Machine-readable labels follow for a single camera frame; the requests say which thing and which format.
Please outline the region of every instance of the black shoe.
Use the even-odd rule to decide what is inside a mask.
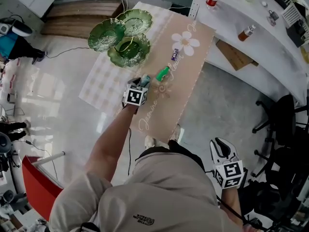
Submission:
[[[38,61],[38,58],[33,58],[32,64],[35,64]]]
[[[41,62],[45,58],[46,55],[47,55],[47,52],[43,52],[43,56],[41,58],[38,58],[37,61]]]

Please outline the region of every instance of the white flower print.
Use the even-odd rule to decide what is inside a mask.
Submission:
[[[191,36],[192,34],[188,31],[184,31],[182,36],[178,33],[174,33],[172,35],[172,40],[176,42],[172,46],[173,50],[178,49],[181,51],[183,48],[186,55],[192,56],[194,54],[194,49],[192,46],[199,47],[200,44],[197,39],[191,39]]]

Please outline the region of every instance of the concrete floor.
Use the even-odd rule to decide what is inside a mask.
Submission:
[[[65,37],[39,37],[34,47],[54,56],[74,47],[86,47],[86,41]],[[50,154],[65,151],[66,155],[55,160],[58,179],[66,186],[80,174],[91,149],[105,128],[112,121],[101,111],[78,98],[79,92],[96,61],[98,53],[78,49],[31,65],[22,59],[17,78],[18,101],[26,113],[19,117],[31,121],[31,140],[36,147]],[[244,166],[252,171],[258,158],[253,154],[261,149],[266,131],[252,134],[263,111],[255,105],[262,96],[259,91],[224,71],[205,64],[181,118],[185,129],[181,144],[199,155],[206,170],[212,169],[209,142],[222,137],[234,144]],[[47,157],[44,151],[17,142],[14,144],[20,159],[24,155]],[[131,138],[132,159],[144,150],[144,135],[133,131]],[[118,162],[112,183],[122,184],[127,178],[129,165],[128,141]],[[44,165],[54,175],[51,163]],[[19,187],[24,189],[21,169],[15,169]]]

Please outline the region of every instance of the green leaf-shaped plate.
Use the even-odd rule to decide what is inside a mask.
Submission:
[[[126,25],[125,37],[136,37],[147,32],[153,24],[152,18],[149,12],[138,9],[128,10],[117,17]]]
[[[115,47],[125,35],[125,24],[117,19],[108,19],[97,24],[90,32],[88,46],[96,52]]]
[[[133,38],[124,38],[115,48],[111,48],[107,55],[111,62],[119,67],[132,67],[142,62],[150,51],[150,42],[145,34]]]

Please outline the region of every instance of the white desk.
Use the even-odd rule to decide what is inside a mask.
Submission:
[[[205,1],[199,1],[196,20],[216,30],[216,37],[259,63],[235,71],[225,59],[215,43],[212,44],[206,61],[238,77],[273,100],[277,101],[287,93],[306,104],[307,77],[309,66],[303,60],[300,49],[286,34],[283,18],[276,21],[275,27],[267,21],[268,10],[279,15],[283,9],[274,0],[218,0],[216,9],[210,11]],[[261,1],[266,1],[264,8]],[[248,25],[255,24],[256,31],[241,42],[238,34]]]

